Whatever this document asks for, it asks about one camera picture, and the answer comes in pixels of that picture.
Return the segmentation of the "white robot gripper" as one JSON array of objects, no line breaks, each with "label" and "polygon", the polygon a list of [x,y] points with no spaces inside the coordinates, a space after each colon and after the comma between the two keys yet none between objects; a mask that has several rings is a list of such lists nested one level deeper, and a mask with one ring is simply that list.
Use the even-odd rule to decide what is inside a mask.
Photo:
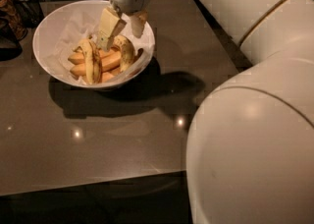
[{"label": "white robot gripper", "polygon": [[97,45],[108,51],[114,38],[125,28],[127,22],[117,12],[130,16],[131,31],[136,38],[141,38],[148,19],[148,12],[144,10],[150,0],[109,0],[111,6],[103,9],[97,32]]}]

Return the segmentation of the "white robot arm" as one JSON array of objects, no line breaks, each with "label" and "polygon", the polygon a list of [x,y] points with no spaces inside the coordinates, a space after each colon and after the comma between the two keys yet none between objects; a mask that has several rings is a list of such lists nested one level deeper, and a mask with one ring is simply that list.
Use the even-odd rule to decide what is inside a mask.
[{"label": "white robot arm", "polygon": [[314,224],[314,1],[199,1],[252,66],[190,125],[193,224]]}]

